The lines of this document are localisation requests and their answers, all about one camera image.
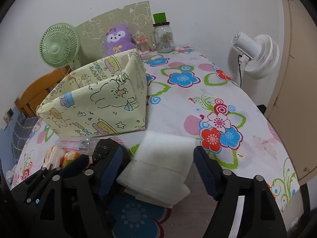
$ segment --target stuffed animal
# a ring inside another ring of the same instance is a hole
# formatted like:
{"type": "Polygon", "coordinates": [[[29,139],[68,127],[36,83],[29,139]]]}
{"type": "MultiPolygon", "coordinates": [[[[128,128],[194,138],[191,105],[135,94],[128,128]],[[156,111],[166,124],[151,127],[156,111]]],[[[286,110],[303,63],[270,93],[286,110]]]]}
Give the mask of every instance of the stuffed animal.
{"type": "Polygon", "coordinates": [[[106,34],[105,47],[107,56],[136,48],[132,42],[131,32],[125,24],[119,24],[106,34]]]}

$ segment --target wooden door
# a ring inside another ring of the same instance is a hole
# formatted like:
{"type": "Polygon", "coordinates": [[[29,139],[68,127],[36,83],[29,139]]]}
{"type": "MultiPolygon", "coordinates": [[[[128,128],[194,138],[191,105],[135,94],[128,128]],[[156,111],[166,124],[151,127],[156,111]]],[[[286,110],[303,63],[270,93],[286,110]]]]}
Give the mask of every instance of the wooden door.
{"type": "Polygon", "coordinates": [[[299,0],[287,3],[289,49],[284,43],[288,54],[282,58],[286,66],[281,68],[277,96],[266,117],[285,145],[302,185],[317,175],[317,27],[299,0]]]}

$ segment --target fan grille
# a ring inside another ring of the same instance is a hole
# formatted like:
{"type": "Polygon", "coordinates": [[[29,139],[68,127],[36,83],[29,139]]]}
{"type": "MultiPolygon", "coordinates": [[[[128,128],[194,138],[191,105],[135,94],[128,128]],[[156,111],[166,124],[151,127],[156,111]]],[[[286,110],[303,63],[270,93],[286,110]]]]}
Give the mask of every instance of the fan grille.
{"type": "Polygon", "coordinates": [[[43,61],[53,68],[72,62],[79,50],[79,37],[75,28],[67,23],[50,26],[43,34],[39,51],[43,61]]]}
{"type": "Polygon", "coordinates": [[[238,41],[238,39],[240,38],[240,32],[238,32],[237,34],[235,34],[235,36],[232,39],[232,44],[235,45],[238,41]]]}
{"type": "Polygon", "coordinates": [[[261,45],[261,52],[257,58],[248,62],[244,70],[252,78],[262,79],[276,66],[280,52],[276,42],[268,35],[259,35],[254,41],[261,45]]]}

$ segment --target fan power cord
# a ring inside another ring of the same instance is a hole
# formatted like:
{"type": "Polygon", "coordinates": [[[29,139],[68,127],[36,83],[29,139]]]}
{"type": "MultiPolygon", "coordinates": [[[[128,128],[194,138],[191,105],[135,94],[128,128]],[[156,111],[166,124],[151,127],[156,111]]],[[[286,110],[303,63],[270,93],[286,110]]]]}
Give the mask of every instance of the fan power cord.
{"type": "Polygon", "coordinates": [[[241,87],[241,84],[242,84],[242,76],[241,76],[241,64],[240,64],[240,61],[239,61],[239,58],[242,57],[242,55],[238,55],[238,65],[239,65],[239,73],[240,73],[240,87],[241,87]]]}

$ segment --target wooden headboard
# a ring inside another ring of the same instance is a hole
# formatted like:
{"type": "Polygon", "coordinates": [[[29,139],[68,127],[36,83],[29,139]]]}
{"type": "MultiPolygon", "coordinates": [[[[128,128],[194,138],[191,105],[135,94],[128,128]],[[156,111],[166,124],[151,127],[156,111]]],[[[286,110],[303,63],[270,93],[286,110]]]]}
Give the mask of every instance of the wooden headboard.
{"type": "Polygon", "coordinates": [[[15,100],[16,107],[26,116],[36,116],[36,108],[69,71],[69,66],[66,66],[38,78],[24,91],[20,99],[15,100]]]}

